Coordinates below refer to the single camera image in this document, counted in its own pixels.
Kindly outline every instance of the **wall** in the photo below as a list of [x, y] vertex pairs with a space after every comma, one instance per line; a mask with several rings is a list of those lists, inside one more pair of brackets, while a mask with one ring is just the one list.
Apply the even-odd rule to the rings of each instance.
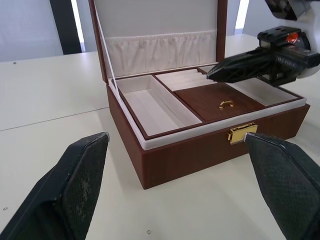
[[228, 0], [228, 12], [226, 18], [226, 35], [235, 34], [237, 16], [239, 11], [240, 0]]
[[265, 0], [250, 0], [242, 33], [256, 37], [258, 33], [282, 25], [269, 10]]
[[89, 1], [76, 0], [86, 52], [97, 51], [94, 27], [92, 24]]
[[0, 0], [0, 62], [61, 55], [49, 0]]
[[105, 37], [217, 29], [217, 0], [95, 0]]

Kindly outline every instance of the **robotic arm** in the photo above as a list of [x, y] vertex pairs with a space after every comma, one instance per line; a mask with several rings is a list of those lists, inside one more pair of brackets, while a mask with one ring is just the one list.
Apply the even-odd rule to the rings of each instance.
[[258, 48], [226, 58], [207, 79], [235, 83], [260, 78], [276, 87], [320, 69], [320, 1], [265, 1], [283, 26], [260, 32]]

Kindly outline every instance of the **orange component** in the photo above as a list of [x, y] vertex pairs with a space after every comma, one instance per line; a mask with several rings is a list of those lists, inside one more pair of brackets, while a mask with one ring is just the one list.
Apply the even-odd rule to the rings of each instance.
[[296, 43], [296, 41], [298, 41], [298, 33], [295, 32], [295, 33], [288, 34], [288, 36], [286, 37], [286, 41], [289, 44]]

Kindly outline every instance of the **compartment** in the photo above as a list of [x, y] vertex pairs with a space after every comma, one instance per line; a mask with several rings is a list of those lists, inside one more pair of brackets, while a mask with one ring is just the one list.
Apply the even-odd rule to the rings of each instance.
[[152, 75], [116, 80], [142, 133], [147, 136], [199, 124], [201, 121]]
[[158, 74], [156, 77], [171, 91], [215, 84], [214, 81], [207, 79], [206, 75], [198, 72], [197, 69]]
[[266, 107], [298, 99], [296, 95], [273, 87], [257, 78], [228, 83], [228, 85]]

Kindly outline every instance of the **table surface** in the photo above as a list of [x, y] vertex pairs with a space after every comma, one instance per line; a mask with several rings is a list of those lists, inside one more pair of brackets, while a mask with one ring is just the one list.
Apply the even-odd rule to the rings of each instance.
[[[249, 51], [257, 45], [252, 36], [229, 36], [226, 55]], [[4, 98], [13, 100], [12, 106], [7, 102], [0, 105], [0, 112], [5, 113], [5, 120], [0, 120], [0, 231], [68, 145], [92, 134], [109, 132], [100, 195], [87, 240], [285, 239], [261, 196], [248, 155], [143, 190], [106, 108], [98, 61], [97, 53], [81, 53], [17, 62], [14, 67], [12, 63], [0, 64], [1, 75], [6, 66], [11, 68], [12, 78], [10, 70], [5, 70], [0, 89], [9, 84]], [[40, 64], [63, 82], [37, 73]], [[78, 69], [86, 75], [81, 76]], [[290, 141], [318, 164], [319, 76], [320, 73], [285, 86], [307, 97], [312, 105], [298, 135]], [[32, 111], [26, 109], [29, 105], [35, 106]]]

